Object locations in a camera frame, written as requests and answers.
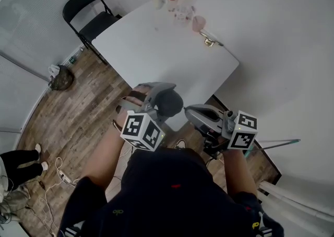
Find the pink cup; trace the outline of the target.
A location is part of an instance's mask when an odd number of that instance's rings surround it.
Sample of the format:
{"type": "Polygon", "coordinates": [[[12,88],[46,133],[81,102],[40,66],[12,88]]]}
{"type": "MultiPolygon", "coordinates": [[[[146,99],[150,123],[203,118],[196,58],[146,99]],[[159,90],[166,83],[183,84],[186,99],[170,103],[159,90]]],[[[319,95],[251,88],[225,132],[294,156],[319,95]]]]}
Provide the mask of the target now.
{"type": "Polygon", "coordinates": [[[206,25],[206,20],[202,16],[194,16],[193,23],[192,23],[192,30],[194,32],[201,32],[206,25]]]}

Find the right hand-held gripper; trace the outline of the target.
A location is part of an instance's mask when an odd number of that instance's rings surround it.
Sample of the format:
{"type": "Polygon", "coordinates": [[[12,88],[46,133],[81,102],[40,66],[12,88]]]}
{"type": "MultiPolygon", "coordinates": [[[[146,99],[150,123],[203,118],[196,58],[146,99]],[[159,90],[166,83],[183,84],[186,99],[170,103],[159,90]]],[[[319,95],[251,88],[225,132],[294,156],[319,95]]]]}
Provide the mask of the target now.
{"type": "Polygon", "coordinates": [[[258,119],[243,111],[226,111],[222,116],[219,109],[208,104],[189,105],[184,111],[201,133],[207,133],[204,152],[212,158],[227,150],[248,150],[258,133],[258,119]]]}

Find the person's left hand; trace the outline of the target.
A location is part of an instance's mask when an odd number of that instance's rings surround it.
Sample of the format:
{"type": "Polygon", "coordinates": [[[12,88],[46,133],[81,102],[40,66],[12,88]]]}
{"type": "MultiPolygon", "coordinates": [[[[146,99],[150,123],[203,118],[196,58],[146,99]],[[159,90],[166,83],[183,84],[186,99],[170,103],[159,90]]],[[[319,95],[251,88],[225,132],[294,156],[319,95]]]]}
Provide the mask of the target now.
{"type": "Polygon", "coordinates": [[[147,85],[138,85],[132,89],[128,96],[123,97],[124,100],[131,102],[137,106],[142,106],[146,95],[151,91],[147,85]]]}

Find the person's left forearm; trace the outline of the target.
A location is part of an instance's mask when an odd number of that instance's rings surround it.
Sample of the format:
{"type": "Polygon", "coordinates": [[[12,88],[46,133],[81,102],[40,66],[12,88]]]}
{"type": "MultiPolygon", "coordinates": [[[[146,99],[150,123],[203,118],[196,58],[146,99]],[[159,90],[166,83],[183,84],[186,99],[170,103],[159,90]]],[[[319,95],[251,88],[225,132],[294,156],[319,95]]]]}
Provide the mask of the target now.
{"type": "Polygon", "coordinates": [[[81,177],[88,177],[93,184],[106,190],[115,174],[124,142],[118,129],[111,125],[87,160],[81,177]]]}

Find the black glasses case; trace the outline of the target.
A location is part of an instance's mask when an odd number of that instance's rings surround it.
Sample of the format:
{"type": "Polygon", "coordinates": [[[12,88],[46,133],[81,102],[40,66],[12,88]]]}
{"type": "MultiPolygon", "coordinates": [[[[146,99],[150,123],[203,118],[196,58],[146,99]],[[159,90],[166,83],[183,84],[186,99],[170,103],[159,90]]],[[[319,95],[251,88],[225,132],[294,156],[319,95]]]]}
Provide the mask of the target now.
{"type": "Polygon", "coordinates": [[[160,116],[173,117],[181,112],[184,104],[183,99],[177,92],[166,90],[157,96],[156,106],[160,116]]]}

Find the person's right forearm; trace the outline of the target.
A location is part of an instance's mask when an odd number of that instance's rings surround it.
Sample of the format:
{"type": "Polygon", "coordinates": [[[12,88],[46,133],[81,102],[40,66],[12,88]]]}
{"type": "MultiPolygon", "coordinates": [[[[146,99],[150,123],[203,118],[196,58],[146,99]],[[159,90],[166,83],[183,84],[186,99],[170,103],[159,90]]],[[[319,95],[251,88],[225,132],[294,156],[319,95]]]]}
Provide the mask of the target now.
{"type": "Polygon", "coordinates": [[[241,150],[228,150],[223,153],[226,187],[234,197],[245,192],[257,196],[257,187],[241,150]]]}

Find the black folding chair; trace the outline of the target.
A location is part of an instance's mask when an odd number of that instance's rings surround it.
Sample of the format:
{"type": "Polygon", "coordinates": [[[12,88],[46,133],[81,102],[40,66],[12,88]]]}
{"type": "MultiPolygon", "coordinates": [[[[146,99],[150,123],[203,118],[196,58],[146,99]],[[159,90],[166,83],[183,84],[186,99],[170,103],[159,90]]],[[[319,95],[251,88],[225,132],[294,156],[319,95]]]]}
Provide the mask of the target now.
{"type": "Polygon", "coordinates": [[[90,22],[88,22],[80,31],[77,31],[71,21],[85,7],[96,0],[69,0],[63,8],[63,18],[65,22],[72,28],[76,36],[81,40],[87,49],[90,49],[103,64],[107,62],[102,58],[100,53],[97,53],[92,41],[99,36],[104,30],[116,23],[122,18],[121,15],[113,15],[111,9],[107,6],[104,0],[100,0],[104,6],[104,11],[97,14],[90,22]]]}

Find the small clear jar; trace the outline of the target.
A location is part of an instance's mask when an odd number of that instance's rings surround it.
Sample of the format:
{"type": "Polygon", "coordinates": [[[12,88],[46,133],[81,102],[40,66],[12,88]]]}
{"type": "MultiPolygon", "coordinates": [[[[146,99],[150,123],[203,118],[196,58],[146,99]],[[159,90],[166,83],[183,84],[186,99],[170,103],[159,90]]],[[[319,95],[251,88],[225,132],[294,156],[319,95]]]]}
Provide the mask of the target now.
{"type": "Polygon", "coordinates": [[[173,23],[176,26],[187,27],[192,20],[193,13],[175,12],[173,23]]]}

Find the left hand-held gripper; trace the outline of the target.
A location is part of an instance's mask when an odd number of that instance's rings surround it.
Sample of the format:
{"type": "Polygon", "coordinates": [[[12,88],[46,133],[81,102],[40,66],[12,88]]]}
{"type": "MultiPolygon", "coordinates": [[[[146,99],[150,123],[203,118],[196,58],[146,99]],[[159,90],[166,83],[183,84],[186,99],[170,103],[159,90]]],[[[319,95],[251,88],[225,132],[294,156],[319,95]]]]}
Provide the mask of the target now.
{"type": "Polygon", "coordinates": [[[121,131],[121,137],[136,149],[156,151],[165,138],[165,132],[161,126],[169,116],[158,112],[156,99],[173,90],[176,84],[169,82],[150,82],[149,97],[144,100],[144,105],[137,106],[124,99],[120,106],[127,110],[127,117],[121,131]]]}

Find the white pipes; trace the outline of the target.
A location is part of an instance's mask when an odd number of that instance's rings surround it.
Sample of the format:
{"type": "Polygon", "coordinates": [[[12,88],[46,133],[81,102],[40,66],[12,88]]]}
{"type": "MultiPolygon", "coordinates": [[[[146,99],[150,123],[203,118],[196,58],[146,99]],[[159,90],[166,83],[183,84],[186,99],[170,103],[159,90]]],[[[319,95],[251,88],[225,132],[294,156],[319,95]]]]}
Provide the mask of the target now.
{"type": "Polygon", "coordinates": [[[325,205],[299,197],[267,181],[260,182],[259,188],[309,215],[334,223],[334,208],[326,207],[325,205]]]}

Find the clear container with red rim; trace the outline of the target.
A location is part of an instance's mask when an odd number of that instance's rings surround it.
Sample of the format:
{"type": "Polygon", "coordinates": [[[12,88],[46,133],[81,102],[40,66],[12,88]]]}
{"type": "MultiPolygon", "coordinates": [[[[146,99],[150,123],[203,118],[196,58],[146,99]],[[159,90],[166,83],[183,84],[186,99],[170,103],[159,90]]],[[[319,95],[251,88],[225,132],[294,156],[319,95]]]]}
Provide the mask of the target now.
{"type": "Polygon", "coordinates": [[[194,13],[195,12],[195,2],[196,0],[181,0],[180,1],[180,6],[189,12],[189,13],[194,13]]]}

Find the dark rubbish bag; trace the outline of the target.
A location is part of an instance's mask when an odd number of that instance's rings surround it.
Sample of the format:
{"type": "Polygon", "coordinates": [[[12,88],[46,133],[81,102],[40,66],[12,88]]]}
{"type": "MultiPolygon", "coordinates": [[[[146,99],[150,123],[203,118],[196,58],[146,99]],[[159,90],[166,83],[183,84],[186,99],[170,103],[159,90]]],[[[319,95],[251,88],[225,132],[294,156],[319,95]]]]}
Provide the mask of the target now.
{"type": "Polygon", "coordinates": [[[56,77],[51,77],[49,87],[51,90],[64,91],[72,85],[75,76],[67,66],[58,65],[58,67],[59,74],[56,77]]]}

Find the person's black clothing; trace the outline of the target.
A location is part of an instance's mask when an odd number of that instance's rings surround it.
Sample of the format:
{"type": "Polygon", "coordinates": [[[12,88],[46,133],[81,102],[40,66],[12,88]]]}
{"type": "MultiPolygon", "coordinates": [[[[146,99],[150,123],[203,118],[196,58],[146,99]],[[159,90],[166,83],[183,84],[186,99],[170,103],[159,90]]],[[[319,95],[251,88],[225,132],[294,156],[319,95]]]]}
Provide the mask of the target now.
{"type": "Polygon", "coordinates": [[[284,237],[255,195],[229,196],[193,150],[138,150],[111,200],[88,177],[78,182],[58,237],[256,237],[261,223],[284,237]]]}

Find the olive cloth bundle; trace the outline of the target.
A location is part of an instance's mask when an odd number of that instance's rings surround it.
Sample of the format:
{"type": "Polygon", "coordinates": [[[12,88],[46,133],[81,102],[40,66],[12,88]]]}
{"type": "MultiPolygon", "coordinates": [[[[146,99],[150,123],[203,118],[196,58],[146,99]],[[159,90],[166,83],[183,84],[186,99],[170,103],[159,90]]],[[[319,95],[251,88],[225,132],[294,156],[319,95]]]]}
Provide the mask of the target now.
{"type": "Polygon", "coordinates": [[[19,186],[5,196],[0,203],[0,224],[8,224],[12,221],[20,222],[17,212],[25,209],[30,198],[29,190],[25,185],[19,186]]]}

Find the white power strip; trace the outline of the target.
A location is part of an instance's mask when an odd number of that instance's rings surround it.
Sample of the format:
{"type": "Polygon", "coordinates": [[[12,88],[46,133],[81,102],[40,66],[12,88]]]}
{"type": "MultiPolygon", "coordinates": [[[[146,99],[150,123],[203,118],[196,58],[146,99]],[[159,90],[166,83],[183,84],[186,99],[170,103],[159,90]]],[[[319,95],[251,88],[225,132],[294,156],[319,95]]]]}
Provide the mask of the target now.
{"type": "Polygon", "coordinates": [[[59,170],[60,178],[66,183],[72,183],[71,179],[61,170],[59,170]]]}

